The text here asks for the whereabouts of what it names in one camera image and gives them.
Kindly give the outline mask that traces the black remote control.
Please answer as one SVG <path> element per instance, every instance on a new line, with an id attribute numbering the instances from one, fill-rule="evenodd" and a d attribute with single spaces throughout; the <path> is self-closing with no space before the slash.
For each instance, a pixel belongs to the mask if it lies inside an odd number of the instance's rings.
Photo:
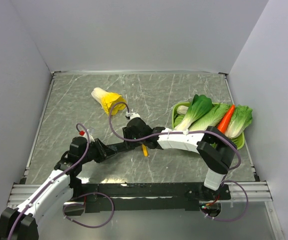
<path id="1" fill-rule="evenodd" d="M 119 143 L 108 144 L 107 146 L 116 150 L 118 153 L 123 153 L 134 150 L 135 148 L 140 147 L 141 144 L 138 142 L 123 141 Z"/>

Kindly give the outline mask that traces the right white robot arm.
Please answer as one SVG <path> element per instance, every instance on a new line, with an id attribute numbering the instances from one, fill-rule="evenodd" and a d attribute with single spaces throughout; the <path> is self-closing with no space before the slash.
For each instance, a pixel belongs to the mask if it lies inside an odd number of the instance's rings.
<path id="1" fill-rule="evenodd" d="M 176 149 L 199 154 L 208 166 L 202 187 L 207 199 L 214 199 L 219 194 L 219 187 L 237 154 L 237 146 L 213 126 L 194 131 L 151 128 L 141 118 L 135 117 L 129 120 L 124 131 L 126 141 L 143 144 L 150 149 Z"/>

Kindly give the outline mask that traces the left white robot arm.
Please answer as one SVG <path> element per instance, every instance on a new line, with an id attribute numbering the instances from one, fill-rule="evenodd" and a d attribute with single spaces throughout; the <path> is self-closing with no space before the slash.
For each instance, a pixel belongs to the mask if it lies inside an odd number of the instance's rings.
<path id="1" fill-rule="evenodd" d="M 83 196 L 81 180 L 77 178 L 82 165 L 101 163 L 114 156 L 117 149 L 99 139 L 75 137 L 45 182 L 16 208 L 6 208 L 0 217 L 0 240 L 37 240 L 54 213 L 69 200 Z"/>

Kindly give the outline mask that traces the yellow toy cabbage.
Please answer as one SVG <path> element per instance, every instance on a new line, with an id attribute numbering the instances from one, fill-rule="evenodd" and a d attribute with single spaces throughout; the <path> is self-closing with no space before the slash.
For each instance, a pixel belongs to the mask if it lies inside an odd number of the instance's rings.
<path id="1" fill-rule="evenodd" d="M 96 87 L 91 92 L 91 96 L 102 106 L 107 115 L 111 113 L 111 115 L 114 116 L 118 111 L 122 111 L 126 108 L 122 103 L 117 104 L 119 102 L 126 103 L 126 100 L 118 93 L 108 92 L 100 87 Z"/>

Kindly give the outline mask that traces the dark green bok choy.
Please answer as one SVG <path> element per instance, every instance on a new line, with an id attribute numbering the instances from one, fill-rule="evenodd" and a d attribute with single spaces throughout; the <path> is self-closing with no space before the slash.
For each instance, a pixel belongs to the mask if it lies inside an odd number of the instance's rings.
<path id="1" fill-rule="evenodd" d="M 177 131 L 187 130 L 195 121 L 212 109 L 212 100 L 205 95 L 195 95 L 183 120 L 174 128 Z"/>

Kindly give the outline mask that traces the light green napa cabbage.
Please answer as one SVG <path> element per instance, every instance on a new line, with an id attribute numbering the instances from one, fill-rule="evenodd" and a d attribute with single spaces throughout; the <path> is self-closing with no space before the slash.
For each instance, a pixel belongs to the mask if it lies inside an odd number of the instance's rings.
<path id="1" fill-rule="evenodd" d="M 226 115 L 228 110 L 231 108 L 231 106 L 231 104 L 226 103 L 215 104 L 207 114 L 198 119 L 189 127 L 189 131 L 204 131 L 209 126 L 217 126 L 221 122 L 222 118 Z"/>

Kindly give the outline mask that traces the orange toy carrot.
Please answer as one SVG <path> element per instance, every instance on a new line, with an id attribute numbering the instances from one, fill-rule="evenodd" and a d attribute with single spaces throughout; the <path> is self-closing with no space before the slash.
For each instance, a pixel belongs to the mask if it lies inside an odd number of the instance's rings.
<path id="1" fill-rule="evenodd" d="M 221 132 L 221 133 L 225 133 L 228 125 L 230 123 L 230 120 L 233 116 L 233 113 L 235 111 L 235 105 L 232 105 L 229 110 L 227 111 L 227 113 L 224 115 L 224 117 L 222 118 L 221 122 L 219 123 L 219 125 L 217 126 L 217 129 Z"/>

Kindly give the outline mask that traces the green lettuce toy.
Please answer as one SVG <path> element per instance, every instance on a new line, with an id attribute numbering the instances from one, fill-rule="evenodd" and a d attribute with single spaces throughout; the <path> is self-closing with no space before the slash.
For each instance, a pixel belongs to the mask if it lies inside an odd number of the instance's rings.
<path id="1" fill-rule="evenodd" d="M 229 139 L 242 134 L 246 127 L 252 123 L 252 108 L 246 105 L 238 105 L 231 117 L 225 135 Z"/>

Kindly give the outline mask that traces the yellow handled screwdriver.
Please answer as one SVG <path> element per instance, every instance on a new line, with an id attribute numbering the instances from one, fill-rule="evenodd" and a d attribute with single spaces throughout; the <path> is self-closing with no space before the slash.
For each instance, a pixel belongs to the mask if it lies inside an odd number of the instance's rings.
<path id="1" fill-rule="evenodd" d="M 149 156 L 147 147 L 145 145 L 142 145 L 142 151 L 143 151 L 143 154 L 144 154 L 145 157 Z"/>

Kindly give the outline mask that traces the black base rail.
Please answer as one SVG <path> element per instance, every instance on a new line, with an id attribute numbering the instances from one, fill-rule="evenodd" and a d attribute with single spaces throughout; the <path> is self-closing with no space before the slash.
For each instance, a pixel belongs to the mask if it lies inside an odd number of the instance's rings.
<path id="1" fill-rule="evenodd" d="M 213 191 L 202 182 L 84 183 L 81 191 L 64 204 L 84 203 L 86 213 L 142 210 L 199 211 L 199 205 L 230 200 L 228 185 Z"/>

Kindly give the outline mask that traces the aluminium frame rail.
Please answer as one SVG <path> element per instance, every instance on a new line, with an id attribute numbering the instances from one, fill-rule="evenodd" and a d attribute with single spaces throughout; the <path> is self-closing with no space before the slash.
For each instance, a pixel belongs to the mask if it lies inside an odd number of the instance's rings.
<path id="1" fill-rule="evenodd" d="M 239 182 L 248 196 L 249 202 L 271 202 L 271 192 L 266 182 Z M 29 198 L 38 188 L 39 184 L 13 184 L 7 206 L 15 208 Z M 246 196 L 241 187 L 235 183 L 228 183 L 231 201 L 245 202 Z"/>

